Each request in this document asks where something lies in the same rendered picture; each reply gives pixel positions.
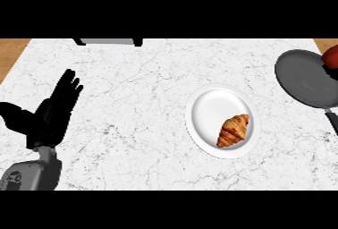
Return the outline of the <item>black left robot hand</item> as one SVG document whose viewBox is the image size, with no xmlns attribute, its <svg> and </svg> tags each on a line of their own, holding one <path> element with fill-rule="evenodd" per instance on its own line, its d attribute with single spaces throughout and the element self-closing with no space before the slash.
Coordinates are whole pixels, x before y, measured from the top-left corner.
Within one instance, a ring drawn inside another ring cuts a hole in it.
<svg viewBox="0 0 338 229">
<path fill-rule="evenodd" d="M 44 99 L 34 113 L 9 102 L 0 102 L 0 117 L 7 129 L 27 136 L 27 149 L 55 147 L 62 142 L 81 90 L 75 72 L 66 69 L 52 96 Z"/>
</svg>

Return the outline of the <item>white oval plate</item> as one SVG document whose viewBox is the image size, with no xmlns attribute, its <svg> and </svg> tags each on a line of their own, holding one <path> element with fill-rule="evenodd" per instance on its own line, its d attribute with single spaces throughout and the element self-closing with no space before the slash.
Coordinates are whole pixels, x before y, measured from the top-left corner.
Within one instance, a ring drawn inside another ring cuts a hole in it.
<svg viewBox="0 0 338 229">
<path fill-rule="evenodd" d="M 248 115 L 245 139 L 218 148 L 223 123 L 236 115 Z M 221 83 L 208 84 L 192 94 L 185 112 L 185 125 L 196 146 L 217 158 L 238 158 L 254 149 L 260 138 L 260 115 L 245 93 Z"/>
</svg>

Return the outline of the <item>grey frying pan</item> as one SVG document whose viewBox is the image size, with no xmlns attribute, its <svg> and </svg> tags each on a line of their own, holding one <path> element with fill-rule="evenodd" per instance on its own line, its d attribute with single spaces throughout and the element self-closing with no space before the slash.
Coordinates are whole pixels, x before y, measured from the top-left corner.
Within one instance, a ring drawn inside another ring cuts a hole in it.
<svg viewBox="0 0 338 229">
<path fill-rule="evenodd" d="M 325 110 L 338 134 L 338 80 L 325 72 L 320 55 L 303 49 L 280 54 L 275 64 L 275 75 L 288 95 L 304 105 Z"/>
</svg>

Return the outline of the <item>red bell pepper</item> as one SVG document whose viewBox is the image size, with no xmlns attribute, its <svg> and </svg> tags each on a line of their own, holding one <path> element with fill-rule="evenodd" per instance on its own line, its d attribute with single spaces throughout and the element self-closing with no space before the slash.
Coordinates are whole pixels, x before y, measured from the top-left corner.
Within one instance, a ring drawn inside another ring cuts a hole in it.
<svg viewBox="0 0 338 229">
<path fill-rule="evenodd" d="M 322 55 L 322 61 L 331 69 L 338 68 L 338 45 L 326 50 Z"/>
</svg>

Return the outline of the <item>brown croissant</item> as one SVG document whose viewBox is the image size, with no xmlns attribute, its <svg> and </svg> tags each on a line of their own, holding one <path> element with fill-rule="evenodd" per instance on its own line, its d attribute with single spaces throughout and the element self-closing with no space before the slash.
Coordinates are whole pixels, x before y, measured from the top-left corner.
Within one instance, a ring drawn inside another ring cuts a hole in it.
<svg viewBox="0 0 338 229">
<path fill-rule="evenodd" d="M 249 115 L 239 114 L 224 121 L 218 132 L 218 148 L 229 147 L 239 141 L 245 140 L 248 120 Z"/>
</svg>

